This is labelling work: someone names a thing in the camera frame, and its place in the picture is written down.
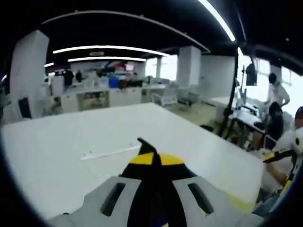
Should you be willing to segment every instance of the desk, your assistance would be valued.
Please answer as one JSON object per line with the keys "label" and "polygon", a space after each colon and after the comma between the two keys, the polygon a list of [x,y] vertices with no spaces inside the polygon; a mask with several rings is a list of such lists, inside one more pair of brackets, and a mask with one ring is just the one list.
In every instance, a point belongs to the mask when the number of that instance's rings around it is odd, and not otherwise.
{"label": "desk", "polygon": [[[227,96],[227,97],[216,97],[216,98],[212,98],[212,99],[209,100],[210,104],[213,104],[213,105],[216,106],[216,115],[215,115],[215,118],[214,118],[214,120],[216,122],[221,123],[223,121],[223,119],[224,119],[224,114],[223,114],[224,109],[227,108],[229,100],[230,100],[229,96]],[[232,110],[234,110],[236,108],[236,106],[237,106],[237,98],[234,98],[233,101],[232,101]],[[255,110],[257,112],[257,116],[260,115],[258,109],[256,109],[253,104],[250,104],[249,102],[246,102],[245,106],[248,109]]]}
{"label": "desk", "polygon": [[244,148],[245,142],[248,140],[248,136],[250,131],[259,131],[261,133],[265,133],[265,130],[260,130],[254,124],[255,122],[262,122],[260,117],[253,115],[250,113],[248,109],[245,107],[241,107],[239,110],[234,110],[233,113],[229,116],[231,119],[231,124],[228,128],[227,135],[225,139],[227,139],[232,131],[233,125],[235,122],[238,122],[240,131],[240,147]]}
{"label": "desk", "polygon": [[19,122],[1,134],[12,174],[44,218],[75,211],[87,193],[122,173],[138,154],[138,137],[183,159],[248,212],[261,186],[262,160],[153,103]]}
{"label": "desk", "polygon": [[142,102],[142,93],[145,90],[150,101],[151,92],[163,90],[164,84],[152,84],[144,87],[128,87],[126,89],[91,87],[87,88],[83,84],[67,88],[61,96],[62,110],[64,113],[78,112],[80,110],[80,99],[78,95],[85,93],[104,92],[108,107],[140,104]]}

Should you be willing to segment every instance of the cabinet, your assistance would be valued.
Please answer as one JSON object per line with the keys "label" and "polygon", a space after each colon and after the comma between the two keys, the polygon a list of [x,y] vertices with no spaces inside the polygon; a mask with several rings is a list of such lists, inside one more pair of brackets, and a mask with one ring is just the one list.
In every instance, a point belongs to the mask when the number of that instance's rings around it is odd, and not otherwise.
{"label": "cabinet", "polygon": [[110,89],[109,107],[127,105],[127,89]]}
{"label": "cabinet", "polygon": [[61,96],[61,106],[63,113],[78,112],[80,110],[76,94]]}
{"label": "cabinet", "polygon": [[127,103],[128,105],[140,104],[142,97],[142,88],[130,87],[127,89]]}
{"label": "cabinet", "polygon": [[111,89],[109,91],[109,107],[134,105],[141,103],[142,89],[129,87],[123,90]]}

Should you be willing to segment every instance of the black vent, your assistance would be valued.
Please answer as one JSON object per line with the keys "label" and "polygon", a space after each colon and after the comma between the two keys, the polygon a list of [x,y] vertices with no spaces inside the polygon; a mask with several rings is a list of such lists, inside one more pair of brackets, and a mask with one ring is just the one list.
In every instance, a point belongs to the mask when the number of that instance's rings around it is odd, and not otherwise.
{"label": "black vent", "polygon": [[106,215],[106,216],[111,216],[113,213],[113,210],[115,208],[115,205],[123,191],[123,189],[125,188],[125,184],[124,183],[117,183],[113,190],[110,192],[110,194],[108,195],[108,197],[106,198],[104,204],[101,207],[101,213]]}
{"label": "black vent", "polygon": [[204,195],[202,190],[199,186],[195,183],[191,183],[188,185],[189,189],[191,190],[192,194],[194,195],[198,206],[208,215],[213,213],[214,209],[210,202],[208,201],[207,197]]}

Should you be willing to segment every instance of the window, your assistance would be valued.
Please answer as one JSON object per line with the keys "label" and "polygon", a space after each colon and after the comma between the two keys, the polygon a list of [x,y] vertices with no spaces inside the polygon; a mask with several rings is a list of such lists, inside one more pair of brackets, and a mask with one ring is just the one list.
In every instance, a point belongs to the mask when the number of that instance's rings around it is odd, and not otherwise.
{"label": "window", "polygon": [[290,103],[283,106],[283,111],[288,112],[294,117],[297,109],[303,105],[303,77],[282,67],[282,86],[290,97]]}
{"label": "window", "polygon": [[[247,89],[247,97],[252,99],[257,99],[262,102],[266,101],[268,96],[269,82],[268,75],[270,73],[270,63],[269,61],[263,59],[254,59],[255,67],[257,69],[257,85],[256,86],[246,86],[246,74],[243,78],[243,88]],[[242,82],[242,70],[243,66],[246,69],[251,64],[251,59],[249,56],[239,56],[238,64],[238,82],[241,85]]]}
{"label": "window", "polygon": [[145,75],[156,78],[157,75],[157,58],[150,58],[146,61]]}
{"label": "window", "polygon": [[175,81],[177,79],[178,56],[171,55],[161,58],[160,78]]}

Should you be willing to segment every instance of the led light strip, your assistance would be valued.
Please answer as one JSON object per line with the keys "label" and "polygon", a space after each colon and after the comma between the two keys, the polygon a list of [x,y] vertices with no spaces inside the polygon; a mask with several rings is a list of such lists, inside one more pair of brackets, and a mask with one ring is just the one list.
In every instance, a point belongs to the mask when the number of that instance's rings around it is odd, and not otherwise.
{"label": "led light strip", "polygon": [[87,58],[74,58],[68,59],[71,61],[86,61],[86,60],[128,60],[128,61],[146,61],[144,58],[128,58],[128,57],[87,57]]}
{"label": "led light strip", "polygon": [[4,75],[4,77],[1,80],[1,83],[6,79],[7,75]]}
{"label": "led light strip", "polygon": [[42,22],[41,24],[43,25],[43,24],[46,24],[46,23],[49,23],[51,21],[54,21],[54,20],[57,20],[57,19],[60,19],[60,18],[64,18],[64,17],[74,16],[74,15],[81,15],[81,14],[91,14],[91,13],[103,13],[103,14],[121,15],[121,16],[126,16],[126,17],[133,17],[133,18],[136,18],[136,19],[148,21],[148,22],[153,23],[153,24],[157,24],[157,25],[159,25],[161,27],[169,29],[169,30],[171,30],[171,31],[173,31],[173,32],[175,32],[175,33],[177,33],[177,34],[179,34],[179,35],[181,35],[181,36],[189,39],[190,41],[194,42],[198,46],[204,48],[206,50],[206,52],[204,52],[204,53],[210,53],[210,50],[207,47],[205,47],[204,45],[202,45],[201,43],[199,43],[197,40],[193,39],[192,37],[188,36],[187,34],[181,32],[179,30],[176,30],[173,27],[170,27],[170,26],[168,26],[166,24],[163,24],[163,23],[161,23],[159,21],[152,20],[152,19],[146,18],[144,16],[130,14],[130,13],[123,13],[123,12],[117,12],[117,11],[108,11],[108,10],[75,11],[73,13],[63,14],[63,15],[51,18],[49,20],[46,20],[46,21]]}
{"label": "led light strip", "polygon": [[52,65],[53,65],[53,62],[52,62],[52,63],[45,64],[44,67],[48,67],[48,66],[52,66]]}
{"label": "led light strip", "polygon": [[227,26],[226,22],[223,20],[222,16],[216,11],[216,9],[207,0],[198,1],[214,16],[214,18],[216,18],[230,40],[234,42],[236,40],[235,36],[233,35],[231,29]]}
{"label": "led light strip", "polygon": [[136,47],[130,47],[130,46],[110,46],[110,45],[105,45],[105,46],[76,46],[76,47],[71,47],[71,48],[65,48],[57,51],[53,51],[53,53],[62,53],[66,51],[75,51],[75,50],[86,50],[86,49],[119,49],[119,50],[130,50],[130,51],[141,51],[145,53],[153,53],[161,56],[168,57],[170,56],[167,53],[161,53],[158,51],[152,51],[152,50],[147,50],[147,49],[142,49],[142,48],[136,48]]}

